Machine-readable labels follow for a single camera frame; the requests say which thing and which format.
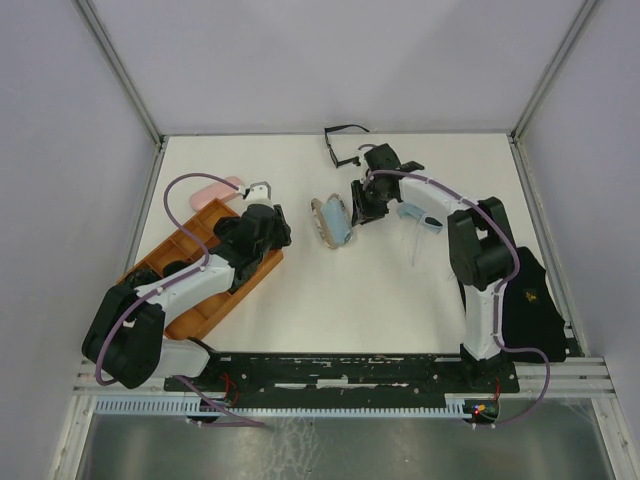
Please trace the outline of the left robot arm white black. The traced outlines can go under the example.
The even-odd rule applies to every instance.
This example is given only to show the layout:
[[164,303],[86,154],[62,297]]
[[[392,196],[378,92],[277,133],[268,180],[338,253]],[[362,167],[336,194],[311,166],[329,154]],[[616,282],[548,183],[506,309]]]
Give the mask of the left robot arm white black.
[[135,389],[153,376],[184,376],[201,390],[219,383],[213,350],[193,337],[167,339],[165,328],[208,298],[244,287],[270,252],[291,244],[291,229],[279,204],[253,203],[218,220],[213,234],[218,244],[203,259],[147,285],[107,290],[81,346],[99,384]]

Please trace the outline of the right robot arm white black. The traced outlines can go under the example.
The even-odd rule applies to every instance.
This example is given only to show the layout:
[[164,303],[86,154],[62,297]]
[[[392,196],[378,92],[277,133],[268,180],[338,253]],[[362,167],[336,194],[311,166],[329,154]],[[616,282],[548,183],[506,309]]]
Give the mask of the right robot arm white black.
[[355,161],[364,177],[351,184],[353,226],[384,218],[388,204],[415,210],[447,234],[451,270],[463,287],[466,331],[461,350],[471,359],[458,368],[467,389],[481,391],[495,379],[489,361],[504,349],[503,296],[520,260],[503,203],[476,200],[426,176],[417,162],[402,163],[388,144],[367,148]]

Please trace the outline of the light blue cleaning cloth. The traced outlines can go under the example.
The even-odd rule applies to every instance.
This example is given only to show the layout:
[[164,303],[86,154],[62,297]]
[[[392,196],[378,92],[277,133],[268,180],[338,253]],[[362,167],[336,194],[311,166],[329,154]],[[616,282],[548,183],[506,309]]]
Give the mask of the light blue cleaning cloth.
[[331,249],[347,245],[353,238],[353,227],[346,205],[338,195],[332,195],[320,208],[325,241]]

